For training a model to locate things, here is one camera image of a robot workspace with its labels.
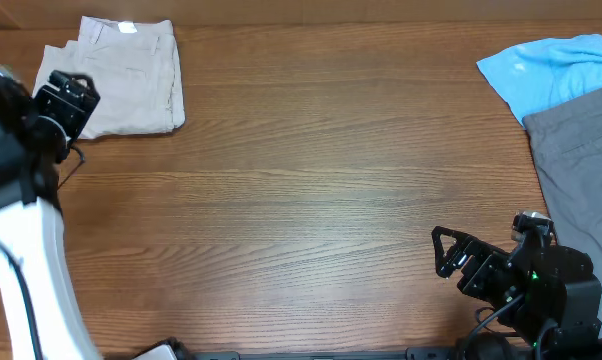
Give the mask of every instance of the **belt loop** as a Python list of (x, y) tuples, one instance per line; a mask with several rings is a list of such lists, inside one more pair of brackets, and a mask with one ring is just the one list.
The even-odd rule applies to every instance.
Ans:
[(91, 34), (90, 34), (90, 43), (91, 44), (96, 44), (97, 40), (99, 40), (99, 35), (101, 35), (101, 30), (103, 30), (103, 23), (100, 21), (95, 21), (94, 22), (94, 27), (92, 28)]

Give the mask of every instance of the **black mount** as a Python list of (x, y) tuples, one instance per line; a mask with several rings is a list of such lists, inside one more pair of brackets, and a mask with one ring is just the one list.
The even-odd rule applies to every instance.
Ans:
[(31, 98), (0, 67), (0, 209), (40, 197), (61, 211), (54, 164), (68, 157), (100, 97), (84, 75), (53, 71), (49, 82)]
[[(455, 240), (447, 252), (441, 236)], [(518, 245), (511, 253), (472, 235), (437, 226), (432, 231), (436, 272), (448, 278), (462, 269), (459, 290), (497, 310), (523, 296), (524, 300), (509, 306), (498, 321), (513, 328), (530, 346), (539, 346), (544, 359), (597, 358), (602, 354), (602, 340), (598, 339), (601, 321), (597, 318), (601, 283), (593, 274), (589, 256), (552, 245), (554, 238), (552, 220), (536, 212), (515, 216), (512, 239)], [(511, 353), (498, 337), (470, 338), (467, 349), (457, 346), (454, 358), (489, 359), (482, 351), (500, 347), (504, 354)]]

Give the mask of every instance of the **beige pants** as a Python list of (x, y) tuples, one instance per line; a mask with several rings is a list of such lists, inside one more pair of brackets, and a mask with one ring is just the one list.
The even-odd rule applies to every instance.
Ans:
[(137, 24), (122, 33), (118, 22), (83, 17), (78, 41), (46, 46), (35, 92), (52, 70), (91, 76), (101, 101), (81, 138), (108, 134), (166, 133), (183, 125), (179, 54), (168, 20)]

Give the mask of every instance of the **blue shirt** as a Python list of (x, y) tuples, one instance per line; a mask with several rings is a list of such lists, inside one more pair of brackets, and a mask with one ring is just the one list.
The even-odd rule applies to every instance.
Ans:
[(602, 36), (516, 45), (477, 66), (523, 126), (526, 115), (602, 88)]

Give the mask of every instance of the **folded pants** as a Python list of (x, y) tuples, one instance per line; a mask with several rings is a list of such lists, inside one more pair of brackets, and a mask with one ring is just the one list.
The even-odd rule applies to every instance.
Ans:
[(602, 285), (602, 89), (523, 121), (557, 239), (590, 256)]
[(78, 41), (45, 47), (35, 92), (61, 70), (91, 76), (101, 95), (81, 138), (165, 133), (185, 122), (172, 24), (134, 25), (136, 33), (121, 33), (118, 22), (84, 17)]

